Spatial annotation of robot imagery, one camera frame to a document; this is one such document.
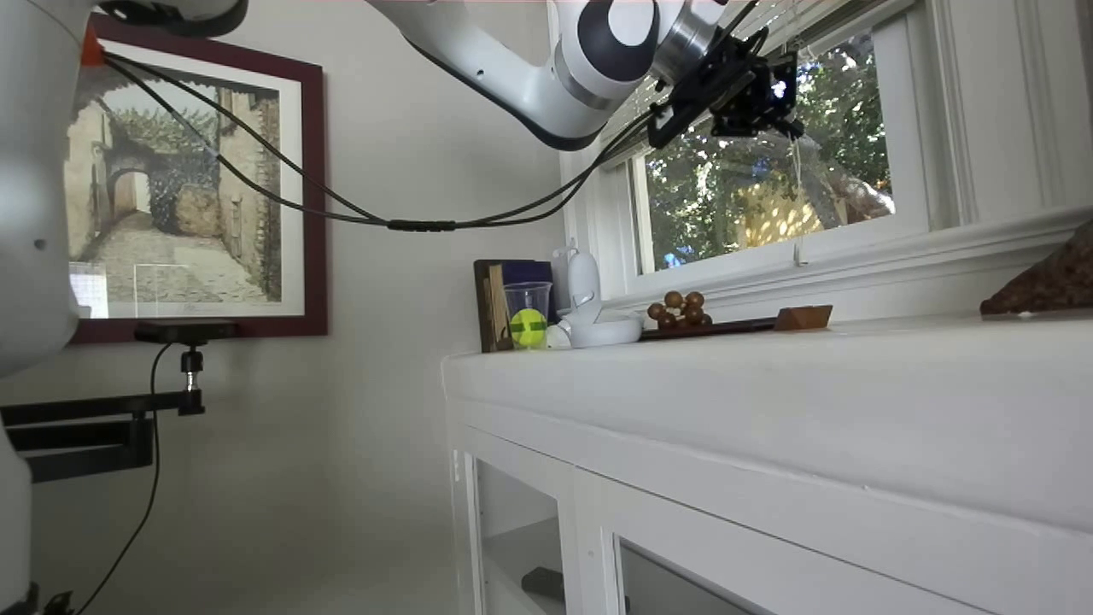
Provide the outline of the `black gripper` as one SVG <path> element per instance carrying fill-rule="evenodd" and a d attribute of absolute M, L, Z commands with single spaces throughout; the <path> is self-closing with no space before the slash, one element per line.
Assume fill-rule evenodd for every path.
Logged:
<path fill-rule="evenodd" d="M 760 55 L 764 37 L 723 33 L 710 55 L 653 111 L 650 144 L 672 144 L 696 118 L 710 113 L 712 136 L 758 136 L 775 129 L 799 136 L 797 55 Z"/>

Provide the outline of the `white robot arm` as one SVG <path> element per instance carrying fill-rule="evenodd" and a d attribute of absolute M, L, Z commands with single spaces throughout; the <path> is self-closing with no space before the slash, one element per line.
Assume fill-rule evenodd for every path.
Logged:
<path fill-rule="evenodd" d="M 549 0 L 544 63 L 489 33 L 468 0 L 364 4 L 423 63 L 557 150 L 601 136 L 645 80 L 670 90 L 650 125 L 654 147 L 703 113 L 758 129 L 775 102 L 764 37 L 733 31 L 754 0 Z M 247 13 L 249 0 L 0 0 L 0 374 L 75 334 L 60 142 L 91 33 L 207 40 Z"/>

